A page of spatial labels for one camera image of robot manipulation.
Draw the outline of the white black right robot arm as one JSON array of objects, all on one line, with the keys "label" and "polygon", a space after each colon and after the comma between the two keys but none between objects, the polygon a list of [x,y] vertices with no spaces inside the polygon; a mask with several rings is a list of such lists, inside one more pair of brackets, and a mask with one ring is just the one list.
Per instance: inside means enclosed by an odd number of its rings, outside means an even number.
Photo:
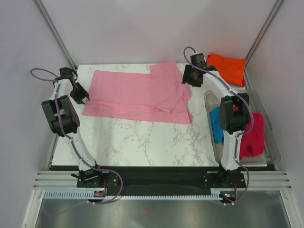
[{"label": "white black right robot arm", "polygon": [[218,172],[204,183],[222,188],[244,188],[246,182],[240,164],[240,144],[246,126],[254,123],[247,93],[238,93],[220,75],[187,64],[183,84],[200,87],[206,85],[220,101],[218,123],[223,130],[223,153]]}]

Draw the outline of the pink t shirt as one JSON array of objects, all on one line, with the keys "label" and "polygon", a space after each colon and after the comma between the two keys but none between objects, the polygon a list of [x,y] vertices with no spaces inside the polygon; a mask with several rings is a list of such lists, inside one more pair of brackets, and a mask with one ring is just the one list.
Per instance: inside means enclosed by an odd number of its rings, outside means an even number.
[{"label": "pink t shirt", "polygon": [[151,65],[149,74],[96,70],[83,115],[190,124],[191,91],[175,61]]}]

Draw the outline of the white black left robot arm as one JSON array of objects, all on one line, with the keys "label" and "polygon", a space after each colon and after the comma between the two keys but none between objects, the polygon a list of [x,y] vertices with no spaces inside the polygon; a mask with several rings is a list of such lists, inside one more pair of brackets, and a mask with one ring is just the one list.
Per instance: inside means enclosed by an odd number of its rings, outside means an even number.
[{"label": "white black left robot arm", "polygon": [[51,131],[63,138],[78,163],[77,178],[79,188],[105,188],[107,174],[99,171],[100,166],[88,151],[79,127],[80,120],[71,102],[83,104],[89,98],[87,91],[75,81],[73,75],[65,74],[54,80],[52,96],[41,106]]}]

